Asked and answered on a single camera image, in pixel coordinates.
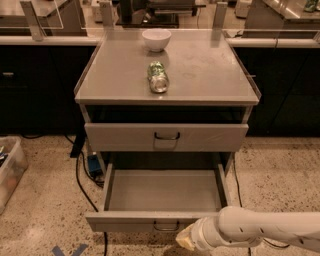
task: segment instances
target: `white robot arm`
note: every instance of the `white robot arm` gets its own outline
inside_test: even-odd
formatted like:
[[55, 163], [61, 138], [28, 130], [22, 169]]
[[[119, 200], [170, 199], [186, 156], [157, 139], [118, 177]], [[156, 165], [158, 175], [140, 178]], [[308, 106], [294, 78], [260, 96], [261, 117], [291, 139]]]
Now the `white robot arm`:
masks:
[[228, 206], [217, 216], [199, 219], [176, 240], [186, 249], [208, 251], [218, 246], [254, 247], [262, 238], [320, 252], [320, 213], [257, 213]]

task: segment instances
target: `drawer handle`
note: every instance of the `drawer handle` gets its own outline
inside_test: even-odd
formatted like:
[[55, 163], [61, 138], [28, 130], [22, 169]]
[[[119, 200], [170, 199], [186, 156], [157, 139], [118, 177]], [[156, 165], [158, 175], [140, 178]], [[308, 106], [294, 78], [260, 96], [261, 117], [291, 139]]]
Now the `drawer handle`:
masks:
[[160, 137], [158, 134], [155, 132], [154, 137], [158, 140], [178, 140], [180, 138], [180, 132], [177, 133], [175, 137]]
[[157, 227], [157, 222], [154, 221], [154, 222], [153, 222], [153, 227], [154, 227], [154, 229], [157, 230], [157, 231], [162, 231], [162, 232], [174, 232], [174, 231], [179, 230], [179, 228], [180, 228], [180, 223], [179, 223], [179, 221], [177, 221], [177, 224], [176, 224], [176, 226], [175, 226], [174, 228], [159, 228], [159, 227]]

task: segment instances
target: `speckled floor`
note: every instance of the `speckled floor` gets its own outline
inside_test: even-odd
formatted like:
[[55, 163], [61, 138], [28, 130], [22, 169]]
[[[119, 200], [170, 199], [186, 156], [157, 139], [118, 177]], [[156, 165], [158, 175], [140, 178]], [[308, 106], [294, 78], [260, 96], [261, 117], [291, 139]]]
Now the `speckled floor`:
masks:
[[[84, 213], [93, 211], [75, 176], [76, 159], [63, 136], [22, 139], [29, 162], [17, 189], [0, 215], [0, 255], [103, 255], [104, 239], [87, 224]], [[320, 138], [245, 139], [236, 154], [242, 203], [256, 211], [320, 211]], [[97, 204], [101, 189], [81, 172], [83, 187]], [[227, 184], [234, 205], [239, 205], [233, 169]], [[210, 255], [188, 252], [175, 234], [109, 233], [111, 255]], [[52, 250], [59, 247], [55, 254]], [[247, 255], [247, 249], [217, 248], [212, 255]], [[252, 255], [318, 255], [297, 247], [273, 249], [262, 243]]]

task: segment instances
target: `countertop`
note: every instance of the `countertop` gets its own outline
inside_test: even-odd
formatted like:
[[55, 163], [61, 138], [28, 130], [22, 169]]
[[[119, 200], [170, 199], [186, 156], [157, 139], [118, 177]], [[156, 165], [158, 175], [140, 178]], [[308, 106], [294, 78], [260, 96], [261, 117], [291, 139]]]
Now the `countertop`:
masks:
[[[80, 104], [256, 105], [258, 97], [230, 46], [214, 30], [171, 30], [166, 49], [150, 52], [143, 30], [109, 31], [77, 87]], [[164, 64], [170, 87], [150, 91], [148, 65]]]

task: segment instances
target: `white bin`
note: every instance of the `white bin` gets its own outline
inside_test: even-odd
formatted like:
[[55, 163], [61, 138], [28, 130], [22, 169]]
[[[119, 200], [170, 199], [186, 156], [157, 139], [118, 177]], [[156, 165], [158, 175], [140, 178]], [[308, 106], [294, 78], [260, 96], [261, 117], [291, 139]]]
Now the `white bin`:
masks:
[[23, 172], [28, 167], [21, 148], [21, 139], [15, 136], [0, 137], [0, 147], [4, 146], [7, 159], [0, 168], [0, 214], [17, 187]]

